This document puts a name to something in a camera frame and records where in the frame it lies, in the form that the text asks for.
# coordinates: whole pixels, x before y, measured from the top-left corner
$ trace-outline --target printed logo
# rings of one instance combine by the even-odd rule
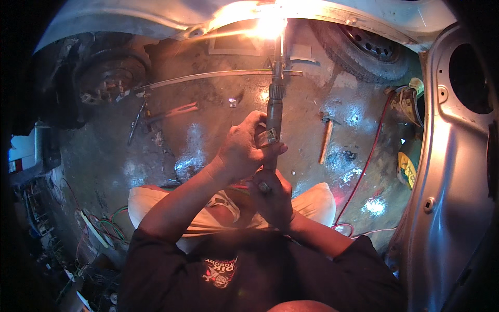
[[[213,282],[215,287],[223,289],[227,287],[236,272],[237,260],[237,258],[230,261],[206,259],[206,274],[202,277],[205,279],[205,282]]]

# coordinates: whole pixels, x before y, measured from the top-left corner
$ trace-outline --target hammer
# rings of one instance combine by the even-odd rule
[[[319,159],[319,164],[323,165],[324,160],[326,158],[326,152],[327,148],[329,147],[329,141],[331,141],[331,134],[333,133],[333,126],[334,124],[339,124],[336,120],[334,120],[333,116],[330,115],[324,115],[322,117],[322,121],[325,121],[327,123],[327,130],[326,130],[326,137],[324,139],[324,144],[322,145],[322,152],[320,154],[320,159]]]

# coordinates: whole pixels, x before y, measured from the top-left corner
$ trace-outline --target red hose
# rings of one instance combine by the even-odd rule
[[[343,213],[345,212],[346,207],[348,206],[348,204],[350,204],[350,201],[352,200],[353,196],[355,195],[355,192],[357,192],[357,189],[359,188],[359,185],[360,185],[360,181],[362,181],[362,178],[364,177],[364,174],[366,173],[367,167],[369,166],[369,163],[371,162],[371,157],[373,156],[374,148],[376,147],[376,144],[378,143],[379,134],[381,133],[381,126],[383,124],[383,119],[385,118],[386,109],[387,109],[388,104],[390,103],[394,94],[395,93],[393,91],[390,92],[390,94],[388,94],[388,99],[386,100],[385,107],[383,108],[383,113],[381,114],[381,118],[379,119],[378,131],[376,132],[376,136],[374,137],[373,147],[371,148],[371,152],[369,153],[369,157],[367,157],[367,161],[366,161],[366,165],[364,166],[364,170],[362,170],[362,173],[360,174],[359,180],[357,180],[357,184],[355,184],[355,187],[353,188],[353,191],[350,194],[350,197],[348,197],[348,200],[346,201],[345,206],[343,206],[343,209],[341,209],[340,214],[338,215],[338,219],[336,219],[336,222],[331,227],[333,229],[336,227],[339,227],[339,226],[350,227],[352,229],[352,232],[350,233],[350,235],[348,235],[348,237],[351,237],[353,234],[353,226],[351,224],[348,224],[348,223],[340,223],[339,224],[338,221],[340,221],[340,218],[343,215]]]

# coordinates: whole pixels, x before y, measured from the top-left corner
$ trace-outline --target tire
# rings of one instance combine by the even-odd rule
[[[364,32],[367,36],[390,42],[392,48],[390,58],[379,60],[354,44],[342,31],[339,24],[321,20],[310,20],[309,23],[327,56],[359,79],[367,82],[387,83],[402,78],[407,72],[409,67],[408,51],[407,48],[400,44],[379,37],[376,34],[358,30]]]

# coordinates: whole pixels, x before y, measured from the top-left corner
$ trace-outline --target wooden handle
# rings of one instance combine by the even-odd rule
[[[331,140],[331,133],[333,132],[333,122],[331,120],[327,121],[327,131],[326,138],[324,139],[324,144],[322,145],[322,153],[320,154],[319,164],[323,165],[326,158],[327,148],[329,147],[329,141]]]

